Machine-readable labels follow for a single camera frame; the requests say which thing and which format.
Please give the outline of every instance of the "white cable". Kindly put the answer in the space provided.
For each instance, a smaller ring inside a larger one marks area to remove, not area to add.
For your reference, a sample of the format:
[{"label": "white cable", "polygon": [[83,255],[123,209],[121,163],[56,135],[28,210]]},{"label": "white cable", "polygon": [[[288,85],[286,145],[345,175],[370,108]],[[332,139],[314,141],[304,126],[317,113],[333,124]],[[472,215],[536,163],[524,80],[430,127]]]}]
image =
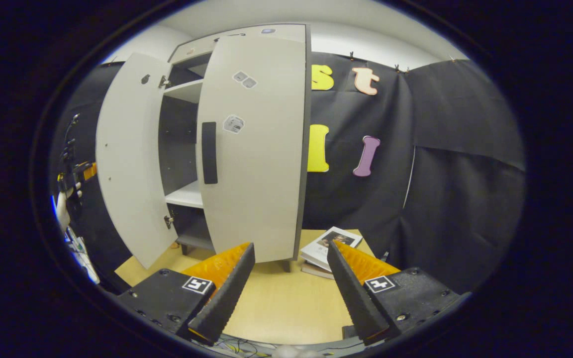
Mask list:
[{"label": "white cable", "polygon": [[408,192],[410,191],[410,181],[412,180],[412,169],[414,169],[414,152],[417,150],[417,147],[413,147],[412,149],[412,165],[410,167],[410,176],[408,177],[408,188],[406,189],[406,197],[404,198],[404,205],[402,209],[405,208],[405,201],[408,199]]}]

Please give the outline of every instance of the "tabletop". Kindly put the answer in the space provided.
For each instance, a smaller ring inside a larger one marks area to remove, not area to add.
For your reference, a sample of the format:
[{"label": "tabletop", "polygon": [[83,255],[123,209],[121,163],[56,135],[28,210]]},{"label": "tabletop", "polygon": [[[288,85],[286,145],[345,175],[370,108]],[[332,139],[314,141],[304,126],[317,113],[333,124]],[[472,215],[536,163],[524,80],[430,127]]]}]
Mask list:
[{"label": "tabletop", "polygon": [[[359,234],[358,230],[348,230]],[[302,230],[300,249],[325,230]],[[366,238],[357,249],[372,255]],[[116,274],[135,286],[157,270],[182,271],[213,256],[213,251],[170,247],[145,269],[131,257]],[[289,261],[290,272],[279,262],[256,263],[224,333],[272,344],[319,344],[342,339],[342,327],[352,325],[334,280],[302,272],[304,259]]]}]

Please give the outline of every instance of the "letter cutout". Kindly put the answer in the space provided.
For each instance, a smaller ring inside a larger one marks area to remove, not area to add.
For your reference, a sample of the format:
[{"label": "letter cutout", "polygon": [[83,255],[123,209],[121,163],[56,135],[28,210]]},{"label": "letter cutout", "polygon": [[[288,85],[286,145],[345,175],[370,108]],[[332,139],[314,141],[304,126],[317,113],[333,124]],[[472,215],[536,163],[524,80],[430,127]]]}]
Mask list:
[{"label": "letter cutout", "polygon": [[375,156],[375,150],[380,146],[380,140],[371,136],[364,136],[364,150],[362,151],[362,158],[359,165],[353,170],[353,175],[357,177],[368,177],[371,175],[371,163]]},{"label": "letter cutout", "polygon": [[333,88],[333,70],[326,65],[314,64],[311,66],[311,88],[314,90],[330,90]]},{"label": "letter cutout", "polygon": [[309,136],[309,163],[307,172],[328,172],[324,145],[328,127],[322,124],[311,124]]},{"label": "letter cutout", "polygon": [[356,67],[353,68],[353,71],[355,71],[355,88],[361,93],[376,95],[377,89],[371,87],[371,80],[379,81],[380,77],[373,75],[373,69]]}]

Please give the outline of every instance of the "black curtain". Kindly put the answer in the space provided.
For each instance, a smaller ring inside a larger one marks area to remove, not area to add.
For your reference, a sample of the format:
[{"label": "black curtain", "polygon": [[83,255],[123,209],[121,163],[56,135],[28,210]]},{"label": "black curtain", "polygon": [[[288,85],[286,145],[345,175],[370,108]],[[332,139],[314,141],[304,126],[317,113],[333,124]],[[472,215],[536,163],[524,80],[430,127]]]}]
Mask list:
[{"label": "black curtain", "polygon": [[[373,253],[388,247],[395,219],[404,204],[412,165],[412,97],[403,74],[392,68],[320,52],[314,64],[328,65],[333,73],[330,90],[314,90],[311,124],[328,127],[328,172],[308,173],[304,229],[331,226],[360,229]],[[372,86],[376,95],[355,88],[352,68],[373,69],[380,77]],[[353,170],[362,156],[364,136],[382,142],[375,152],[372,174],[357,177]]]},{"label": "black curtain", "polygon": [[[525,197],[516,117],[471,61],[408,73],[313,53],[335,85],[313,91],[311,124],[329,127],[326,173],[308,173],[304,228],[360,229],[376,256],[421,267],[456,292],[491,274],[511,241]],[[372,68],[376,95],[357,91],[354,67]],[[379,138],[360,178],[362,137]]]},{"label": "black curtain", "polygon": [[[78,115],[77,123],[71,126],[67,138],[75,140],[75,162],[77,164],[84,161],[95,162],[98,114],[105,93],[122,64],[113,63],[94,68],[73,91],[61,113],[50,152],[49,177],[52,186],[50,191],[55,195],[55,200],[59,193],[57,174],[64,170],[63,164],[59,161],[59,155],[66,143],[68,125],[73,116]],[[81,216],[73,220],[70,226],[78,236],[84,238],[88,255],[100,278],[101,285],[114,294],[120,294],[130,286],[114,270],[132,254],[112,224],[100,192],[98,177],[92,177],[82,186],[81,191],[84,193],[81,198]]]}]

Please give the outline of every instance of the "cabinet shelf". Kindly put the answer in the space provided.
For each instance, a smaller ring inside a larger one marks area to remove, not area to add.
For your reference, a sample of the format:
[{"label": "cabinet shelf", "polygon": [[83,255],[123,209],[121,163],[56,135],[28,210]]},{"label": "cabinet shelf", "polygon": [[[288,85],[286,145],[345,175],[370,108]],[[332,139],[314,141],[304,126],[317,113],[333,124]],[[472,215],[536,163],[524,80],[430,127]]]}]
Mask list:
[{"label": "cabinet shelf", "polygon": [[215,251],[213,248],[213,243],[211,243],[211,239],[209,237],[182,234],[178,236],[178,242],[190,247],[200,247],[201,249]]},{"label": "cabinet shelf", "polygon": [[164,95],[186,100],[191,103],[198,103],[200,100],[200,90],[202,89],[202,80],[187,82],[186,84],[173,86],[165,90]]},{"label": "cabinet shelf", "polygon": [[166,195],[165,202],[181,206],[190,206],[192,208],[203,209],[202,196],[200,195],[200,186],[198,181],[194,181],[182,188]]}]

